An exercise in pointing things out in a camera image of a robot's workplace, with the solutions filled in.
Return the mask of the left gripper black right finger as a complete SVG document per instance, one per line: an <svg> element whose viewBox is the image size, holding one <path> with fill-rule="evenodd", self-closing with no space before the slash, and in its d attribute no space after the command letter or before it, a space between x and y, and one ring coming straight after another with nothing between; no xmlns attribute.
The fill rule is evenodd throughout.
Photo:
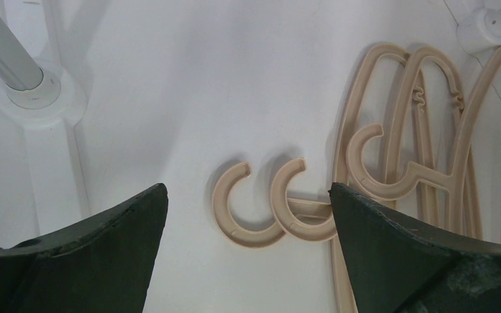
<svg viewBox="0 0 501 313"><path fill-rule="evenodd" d="M329 195L360 312L501 312L501 244L434 227L342 183Z"/></svg>

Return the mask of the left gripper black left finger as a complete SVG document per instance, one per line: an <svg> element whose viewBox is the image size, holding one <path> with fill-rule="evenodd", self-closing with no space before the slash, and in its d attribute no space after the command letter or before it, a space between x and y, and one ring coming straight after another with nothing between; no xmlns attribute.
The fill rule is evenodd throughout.
<svg viewBox="0 0 501 313"><path fill-rule="evenodd" d="M0 248L0 312L141 312L168 212L157 183L65 228Z"/></svg>

